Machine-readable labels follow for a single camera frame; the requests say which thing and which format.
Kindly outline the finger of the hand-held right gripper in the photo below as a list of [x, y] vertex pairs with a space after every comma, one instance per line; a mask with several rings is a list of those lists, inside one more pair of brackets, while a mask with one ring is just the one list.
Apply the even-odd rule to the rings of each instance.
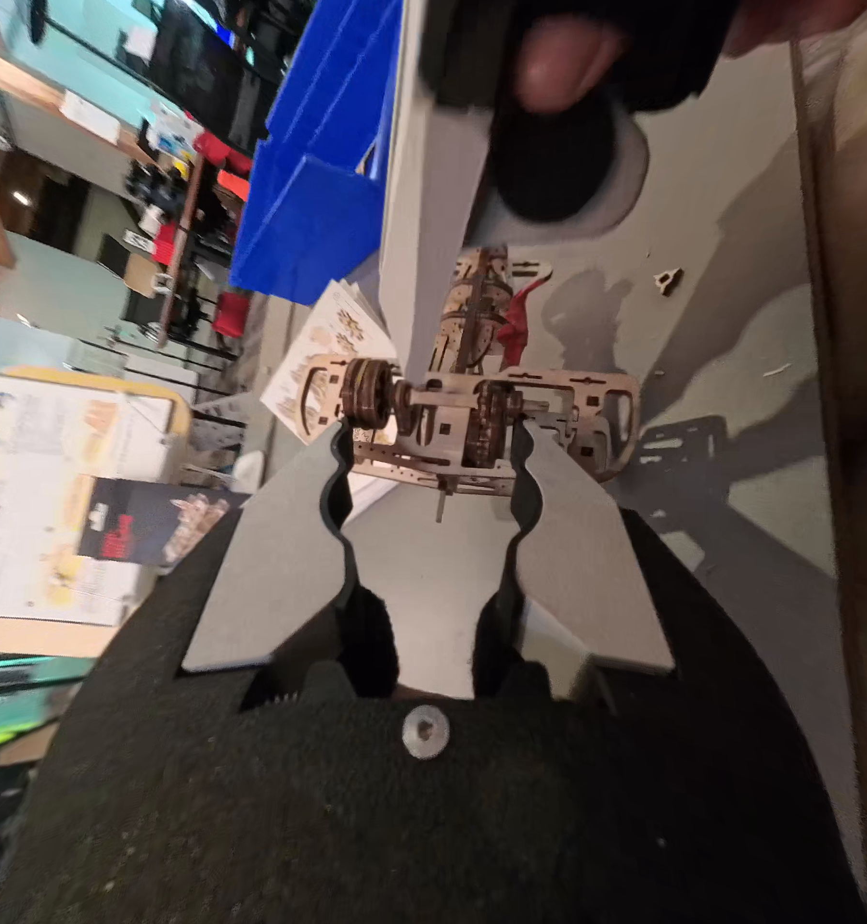
[[492, 112], [439, 106], [419, 70], [428, 2], [403, 4], [379, 301], [401, 373], [426, 373], [486, 164]]

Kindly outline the blue plastic bin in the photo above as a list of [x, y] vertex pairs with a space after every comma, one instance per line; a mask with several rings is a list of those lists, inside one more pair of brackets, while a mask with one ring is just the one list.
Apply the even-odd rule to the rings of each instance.
[[354, 171], [381, 122], [403, 4], [320, 1], [312, 11], [258, 151], [278, 177], [312, 157]]
[[233, 246], [231, 285], [312, 305], [381, 244], [385, 182], [305, 154], [254, 161]]

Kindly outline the assembly instruction booklet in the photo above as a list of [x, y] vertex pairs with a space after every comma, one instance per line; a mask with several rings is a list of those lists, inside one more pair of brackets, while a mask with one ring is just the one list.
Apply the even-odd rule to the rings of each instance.
[[312, 307], [302, 329], [269, 380], [261, 402], [307, 444], [320, 427], [331, 372], [310, 375], [320, 356], [395, 359], [392, 341], [357, 283], [331, 282]]

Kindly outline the dark printed leaflet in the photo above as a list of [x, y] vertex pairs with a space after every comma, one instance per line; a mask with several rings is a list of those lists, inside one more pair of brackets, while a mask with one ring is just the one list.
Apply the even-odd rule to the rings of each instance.
[[95, 479], [78, 555], [171, 570], [248, 498], [224, 489]]

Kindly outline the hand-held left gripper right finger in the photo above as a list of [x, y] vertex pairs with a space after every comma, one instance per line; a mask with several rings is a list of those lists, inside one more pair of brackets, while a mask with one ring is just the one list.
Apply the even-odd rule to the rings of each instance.
[[555, 699], [577, 699], [602, 668], [670, 675], [675, 658], [617, 503], [535, 422], [515, 426], [510, 460], [511, 648], [546, 669]]

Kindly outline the wooden board with instruction sheet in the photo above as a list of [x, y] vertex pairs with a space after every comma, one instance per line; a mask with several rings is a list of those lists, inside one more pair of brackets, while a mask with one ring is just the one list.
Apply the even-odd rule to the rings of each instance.
[[156, 576], [78, 554], [95, 481], [175, 481], [191, 423], [161, 385], [0, 373], [0, 653], [103, 653]]

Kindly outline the person's right hand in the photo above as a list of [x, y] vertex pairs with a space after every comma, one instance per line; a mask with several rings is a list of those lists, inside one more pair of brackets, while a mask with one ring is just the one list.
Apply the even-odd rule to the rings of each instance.
[[521, 40], [515, 96], [532, 114], [564, 112], [601, 83], [627, 47], [628, 38], [610, 23], [574, 14], [543, 17]]

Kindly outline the wooden background table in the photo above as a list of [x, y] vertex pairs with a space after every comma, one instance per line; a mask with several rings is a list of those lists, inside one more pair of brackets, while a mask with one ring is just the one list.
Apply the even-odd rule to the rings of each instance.
[[205, 159], [200, 153], [195, 153], [193, 155], [192, 168], [187, 182], [184, 208], [176, 223], [176, 230], [173, 237], [172, 259], [165, 273], [169, 280], [169, 287], [162, 302], [162, 310], [159, 317], [159, 330], [155, 341], [155, 348], [158, 351], [163, 351], [169, 341], [169, 328], [176, 303], [176, 293], [180, 283], [183, 260], [186, 254], [189, 236], [192, 231], [192, 225], [196, 219], [197, 200], [201, 189], [204, 166]]

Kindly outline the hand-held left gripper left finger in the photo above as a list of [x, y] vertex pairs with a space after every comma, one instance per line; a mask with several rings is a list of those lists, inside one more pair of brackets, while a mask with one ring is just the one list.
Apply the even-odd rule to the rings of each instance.
[[185, 652], [186, 672], [299, 665], [340, 652], [336, 613], [358, 584], [348, 422], [334, 422], [243, 505]]

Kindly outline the grey desk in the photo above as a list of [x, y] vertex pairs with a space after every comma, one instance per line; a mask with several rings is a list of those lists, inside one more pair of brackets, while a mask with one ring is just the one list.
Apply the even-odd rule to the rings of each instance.
[[[512, 250], [554, 268], [529, 297], [524, 363], [641, 382], [649, 449], [608, 488], [772, 671], [861, 876], [788, 50], [720, 63], [699, 99], [643, 129], [647, 179], [622, 225]], [[683, 279], [662, 297], [653, 276], [675, 268]]]

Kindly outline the wooden mechanical model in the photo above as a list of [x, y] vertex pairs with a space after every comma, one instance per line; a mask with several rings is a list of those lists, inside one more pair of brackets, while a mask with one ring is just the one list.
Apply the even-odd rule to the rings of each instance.
[[528, 300], [551, 263], [510, 260], [507, 247], [459, 256], [426, 376], [409, 383], [393, 359], [344, 353], [305, 359], [286, 403], [310, 444], [351, 425], [353, 471], [440, 493], [509, 496], [512, 431], [533, 422], [590, 477], [616, 477], [635, 452], [639, 389], [621, 373], [524, 366]]

